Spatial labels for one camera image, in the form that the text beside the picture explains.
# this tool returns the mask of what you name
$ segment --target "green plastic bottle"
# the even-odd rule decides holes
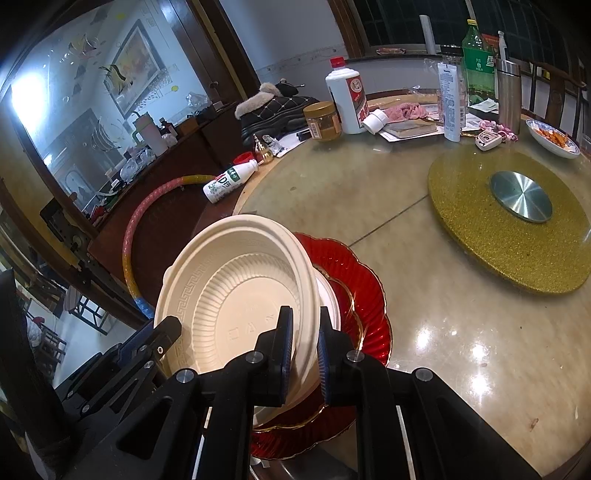
[[[470,105],[495,99],[495,65],[490,46],[480,35],[476,20],[468,19],[468,32],[462,40],[468,99]]]

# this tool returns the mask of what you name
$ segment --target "wooden cabinet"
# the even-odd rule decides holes
[[[233,107],[228,107],[208,123],[211,135],[223,138],[228,125],[239,130],[233,111]],[[212,148],[203,128],[198,127],[156,159],[139,174],[99,225],[99,235],[89,247],[90,254],[114,277],[125,282],[123,238],[135,209],[154,189],[170,180],[194,174],[220,174],[222,165],[232,162],[233,157],[229,155],[245,150],[240,136],[235,133],[225,136],[225,143],[224,149]],[[158,300],[164,271],[191,239],[191,232],[207,203],[202,185],[187,185],[160,197],[142,217],[134,235],[131,263],[139,290],[152,305]]]

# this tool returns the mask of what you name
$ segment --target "window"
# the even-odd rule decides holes
[[[469,18],[465,0],[350,0],[370,49],[380,45],[424,44],[419,15],[431,18],[435,42],[460,45]],[[505,32],[509,54],[550,63],[568,72],[564,40],[530,0],[472,0],[480,33]]]

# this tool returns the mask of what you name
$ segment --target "glass table top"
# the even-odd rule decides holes
[[[568,186],[591,218],[591,165],[531,137],[495,150],[525,154]],[[369,133],[289,152],[248,195],[256,213],[293,232],[351,247],[381,280],[392,324],[390,368],[428,367],[541,475],[591,437],[591,283],[548,296],[490,272],[446,232],[428,193],[441,155],[485,158],[473,138],[388,143]],[[355,434],[322,444],[356,469]]]

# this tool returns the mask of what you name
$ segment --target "red scalloped plate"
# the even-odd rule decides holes
[[[295,236],[314,266],[328,276],[339,304],[341,329],[354,345],[361,343],[364,353],[386,365],[392,350],[392,330],[378,277],[337,240],[303,233]],[[340,435],[354,420],[354,407],[324,406],[318,387],[300,404],[262,425],[260,430],[264,431],[254,432],[251,453],[268,460],[293,457]]]

